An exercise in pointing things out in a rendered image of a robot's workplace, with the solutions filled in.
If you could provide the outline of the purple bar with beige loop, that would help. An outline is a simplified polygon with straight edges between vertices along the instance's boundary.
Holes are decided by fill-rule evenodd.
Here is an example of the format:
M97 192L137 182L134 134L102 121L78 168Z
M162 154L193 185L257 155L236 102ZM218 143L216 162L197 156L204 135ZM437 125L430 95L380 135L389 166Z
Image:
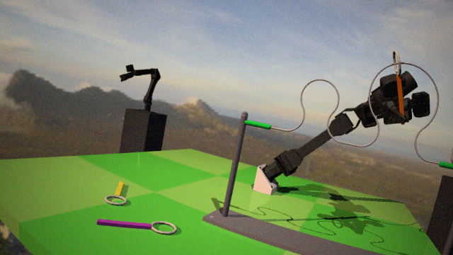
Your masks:
M162 232L154 228L155 224L167 224L170 225L174 228L173 231L171 232ZM111 227L126 227L126 228L135 228L135 229L144 229L144 230L151 230L153 229L155 232L158 232L160 234L173 234L175 233L178 229L176 228L175 225L165 222L165 221L157 221L153 222L152 224L149 223L138 223L138 222L121 222L117 220L104 220L104 219L97 219L97 225L103 225L103 226L111 226Z

